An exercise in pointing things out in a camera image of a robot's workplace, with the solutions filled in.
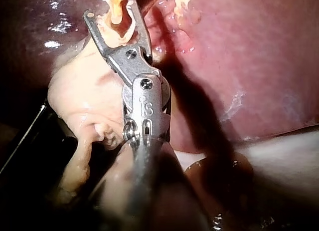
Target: pivot screw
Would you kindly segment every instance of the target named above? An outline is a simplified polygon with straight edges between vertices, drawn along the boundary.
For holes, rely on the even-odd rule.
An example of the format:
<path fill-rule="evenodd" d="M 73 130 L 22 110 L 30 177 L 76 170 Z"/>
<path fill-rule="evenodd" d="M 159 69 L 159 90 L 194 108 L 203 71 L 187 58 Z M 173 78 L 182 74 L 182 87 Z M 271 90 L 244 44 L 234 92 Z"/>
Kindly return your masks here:
<path fill-rule="evenodd" d="M 133 138 L 137 135 L 137 125 L 136 123 L 131 120 L 128 121 L 123 129 L 123 138 L 125 141 L 128 141 L 129 139 Z"/>
<path fill-rule="evenodd" d="M 153 82 L 150 79 L 141 80 L 141 88 L 143 90 L 150 90 L 153 87 Z"/>
<path fill-rule="evenodd" d="M 125 53 L 125 55 L 127 59 L 132 60 L 137 56 L 137 53 L 136 53 L 136 50 L 130 49 Z"/>

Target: metal jaw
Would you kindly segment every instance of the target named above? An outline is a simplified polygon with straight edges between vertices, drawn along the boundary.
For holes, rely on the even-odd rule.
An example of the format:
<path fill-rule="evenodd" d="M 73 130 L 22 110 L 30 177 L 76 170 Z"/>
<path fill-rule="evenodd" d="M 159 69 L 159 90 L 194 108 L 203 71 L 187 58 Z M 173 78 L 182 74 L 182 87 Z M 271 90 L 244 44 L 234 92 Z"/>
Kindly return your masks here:
<path fill-rule="evenodd" d="M 110 48 L 105 44 L 96 24 L 95 15 L 90 10 L 85 11 L 83 17 L 100 54 L 124 82 L 122 99 L 126 109 L 132 112 L 133 80 L 140 74 L 154 74 L 160 79 L 162 104 L 166 106 L 170 99 L 170 87 L 160 70 L 151 66 L 153 58 L 150 35 L 136 0 L 128 0 L 126 9 L 132 24 L 136 26 L 139 39 L 134 44 L 116 48 Z"/>

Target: wet tissue surface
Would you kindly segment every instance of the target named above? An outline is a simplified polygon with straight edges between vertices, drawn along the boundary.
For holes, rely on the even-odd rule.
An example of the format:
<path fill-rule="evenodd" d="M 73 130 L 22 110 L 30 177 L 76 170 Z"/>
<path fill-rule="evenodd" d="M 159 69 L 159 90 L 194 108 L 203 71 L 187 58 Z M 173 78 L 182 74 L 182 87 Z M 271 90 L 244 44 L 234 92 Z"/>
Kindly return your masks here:
<path fill-rule="evenodd" d="M 192 17 L 192 21 L 201 23 L 183 29 L 178 29 L 172 18 L 172 1 L 159 0 L 146 20 L 157 55 L 169 53 L 159 68 L 177 97 L 172 114 L 175 145 L 185 151 L 206 151 L 211 156 L 186 174 L 212 217 L 212 230 L 316 227 L 317 211 L 276 193 L 265 183 L 259 184 L 252 178 L 251 167 L 234 157 L 227 138 L 273 135 L 318 122 L 317 0 L 193 0 L 190 7 L 194 11 L 201 7 L 203 13 L 201 19 Z M 42 99 L 40 89 L 46 93 L 57 56 L 68 48 L 75 54 L 87 43 L 83 40 L 87 35 L 83 11 L 88 7 L 101 11 L 104 6 L 100 6 L 101 0 L 0 2 L 1 12 L 6 14 L 0 36 L 1 62 L 6 71 L 0 73 L 1 119 L 21 127 L 27 123 L 25 117 L 33 115 L 35 100 Z M 158 27 L 154 20 L 164 25 Z M 212 32 L 203 33 L 202 27 L 208 23 L 214 25 Z M 21 107 L 26 107 L 23 115 Z M 83 222 L 89 222 L 86 211 L 55 212 L 45 199 L 76 147 L 74 140 L 61 142 L 62 136 L 57 131 L 53 135 L 56 141 L 51 142 L 46 132 L 39 134 L 25 148 L 34 153 L 24 153 L 11 163 L 6 180 L 1 180 L 1 199 L 5 199 L 1 215 L 4 226 L 10 227 L 7 230 L 48 226 L 85 229 Z M 92 162 L 99 154 L 112 156 L 93 152 Z M 94 183 L 99 174 L 92 170 L 91 177 L 89 182 Z"/>

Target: screw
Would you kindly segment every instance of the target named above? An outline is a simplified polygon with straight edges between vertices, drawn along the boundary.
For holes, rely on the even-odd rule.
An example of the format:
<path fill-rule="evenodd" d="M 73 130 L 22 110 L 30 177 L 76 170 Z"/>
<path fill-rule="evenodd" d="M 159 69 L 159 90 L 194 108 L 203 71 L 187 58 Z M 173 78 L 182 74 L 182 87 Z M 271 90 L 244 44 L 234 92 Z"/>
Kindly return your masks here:
<path fill-rule="evenodd" d="M 153 82 L 150 79 L 143 79 L 141 81 L 141 88 L 144 90 L 150 90 L 153 87 Z"/>
<path fill-rule="evenodd" d="M 134 49 L 130 49 L 126 52 L 126 58 L 131 60 L 131 59 L 134 59 L 136 56 L 137 56 L 137 53 L 136 53 L 136 50 Z"/>

